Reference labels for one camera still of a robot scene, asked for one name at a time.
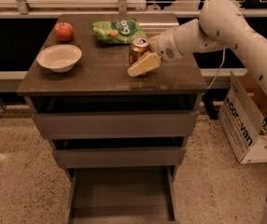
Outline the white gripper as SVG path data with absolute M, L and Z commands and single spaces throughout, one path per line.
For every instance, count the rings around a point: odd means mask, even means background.
M 150 51 L 144 53 L 135 63 L 127 70 L 130 77 L 138 77 L 158 68 L 162 59 L 165 62 L 177 61 L 183 58 L 176 45 L 176 29 L 168 29 L 159 35 L 148 39 Z

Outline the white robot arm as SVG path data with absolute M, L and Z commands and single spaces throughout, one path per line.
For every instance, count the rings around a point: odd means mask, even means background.
M 152 37 L 145 56 L 159 56 L 165 62 L 172 62 L 188 53 L 220 48 L 230 49 L 237 56 L 267 97 L 267 38 L 248 25 L 239 9 L 228 0 L 211 0 L 198 19 Z M 216 220 L 205 214 L 211 209 L 205 204 L 194 207 L 194 216 L 181 224 L 267 224 L 267 192 L 260 207 L 260 219 L 256 222 Z

